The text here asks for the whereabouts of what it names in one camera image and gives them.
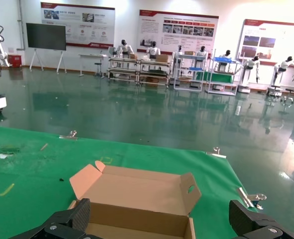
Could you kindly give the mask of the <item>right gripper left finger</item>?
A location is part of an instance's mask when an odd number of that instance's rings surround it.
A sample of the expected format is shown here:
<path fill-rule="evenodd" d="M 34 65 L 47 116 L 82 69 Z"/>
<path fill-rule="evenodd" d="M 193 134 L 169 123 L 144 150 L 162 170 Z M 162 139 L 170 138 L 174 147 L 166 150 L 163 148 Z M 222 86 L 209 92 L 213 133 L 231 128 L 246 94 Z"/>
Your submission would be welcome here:
<path fill-rule="evenodd" d="M 14 239 L 90 239 L 85 232 L 90 219 L 90 200 L 82 199 L 73 209 L 55 212 L 42 225 Z"/>

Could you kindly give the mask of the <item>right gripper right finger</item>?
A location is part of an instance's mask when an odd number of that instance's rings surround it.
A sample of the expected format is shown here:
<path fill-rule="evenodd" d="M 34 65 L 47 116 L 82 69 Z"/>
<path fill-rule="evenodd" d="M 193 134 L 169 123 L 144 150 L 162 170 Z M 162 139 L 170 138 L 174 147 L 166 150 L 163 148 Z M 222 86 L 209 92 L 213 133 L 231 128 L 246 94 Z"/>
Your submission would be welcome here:
<path fill-rule="evenodd" d="M 294 239 L 294 233 L 272 217 L 252 212 L 237 200 L 229 202 L 229 224 L 238 239 Z"/>

